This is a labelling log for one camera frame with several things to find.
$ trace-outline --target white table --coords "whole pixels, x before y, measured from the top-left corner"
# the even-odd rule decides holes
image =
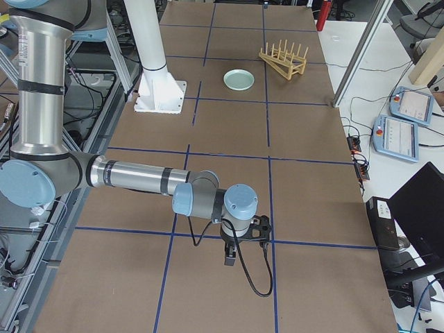
[[[362,22],[327,21],[323,31],[319,33],[326,63],[330,64],[328,69],[335,91],[345,73],[345,68],[333,65],[348,65],[365,26],[366,23]],[[405,64],[408,61],[410,61],[410,57],[407,55],[391,26],[389,24],[382,24],[369,47],[364,61],[361,63],[361,68],[390,69]],[[341,116],[350,118],[350,102],[355,96],[368,100],[388,96],[401,77],[402,72],[407,67],[408,65],[405,65],[402,68],[388,72],[364,71],[360,69],[340,104]],[[418,89],[419,87],[413,86],[408,78],[408,74],[412,69],[413,66],[404,75],[399,85]],[[384,105],[385,101],[386,99],[382,99],[369,103],[355,99],[352,103],[353,120],[373,127],[375,118],[380,112],[381,114],[389,113],[389,106],[388,103]],[[442,114],[441,109],[436,103],[434,112]],[[343,119],[343,123],[344,125],[348,125],[348,120]],[[370,134],[370,130],[364,126],[355,123],[352,123],[352,125],[357,127],[361,134]],[[444,132],[444,118],[433,116],[430,127],[434,130]],[[350,134],[354,135],[356,131],[350,129]],[[420,148],[420,161],[418,163],[408,163],[377,153],[369,140],[369,136],[361,137],[363,154],[370,160],[370,181],[364,183],[364,202],[372,196],[390,198],[428,161],[432,161],[441,172],[444,171],[444,148]],[[420,128],[419,142],[439,145],[444,144],[444,137]],[[409,249],[409,252],[411,252],[413,257],[418,256],[414,249]],[[444,300],[443,290],[438,283],[434,284],[434,288],[438,289],[436,299]],[[397,309],[395,306],[393,306],[393,309],[398,323],[404,330],[409,330],[415,309],[410,307]],[[425,332],[425,329],[429,327],[444,331],[444,304],[433,302],[432,312],[430,314],[424,314],[423,311],[421,313],[423,314],[423,319],[432,318],[433,321],[430,324],[425,324],[424,320],[416,321],[414,331]]]

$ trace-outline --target black monitor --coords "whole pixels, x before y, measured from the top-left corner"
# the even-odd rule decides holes
[[[405,282],[435,275],[441,278],[444,288],[444,174],[431,162],[426,163],[387,204],[407,239],[418,254],[424,256],[426,263],[405,273]]]

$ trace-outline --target wooden stand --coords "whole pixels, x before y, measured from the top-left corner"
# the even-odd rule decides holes
[[[304,56],[300,56],[300,47],[298,46],[298,51],[296,54],[293,53],[294,43],[291,45],[290,51],[287,49],[287,40],[285,40],[284,48],[281,49],[282,40],[279,41],[279,47],[276,49],[275,45],[271,47],[271,53],[268,54],[268,43],[265,46],[264,50],[261,48],[259,52],[259,57],[272,66],[280,75],[284,76],[288,81],[291,80],[294,74],[298,73],[300,75],[304,74],[305,65],[307,64],[307,52],[308,47],[305,49]]]

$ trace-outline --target wooden beam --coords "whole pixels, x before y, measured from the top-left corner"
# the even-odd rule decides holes
[[[426,85],[444,65],[444,28],[416,64],[409,75],[414,85]]]

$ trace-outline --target label sticker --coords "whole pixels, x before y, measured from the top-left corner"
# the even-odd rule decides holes
[[[383,219],[391,219],[390,209],[385,201],[377,200],[377,214]]]
[[[28,37],[26,35],[19,35],[19,66],[28,66],[28,60]]]

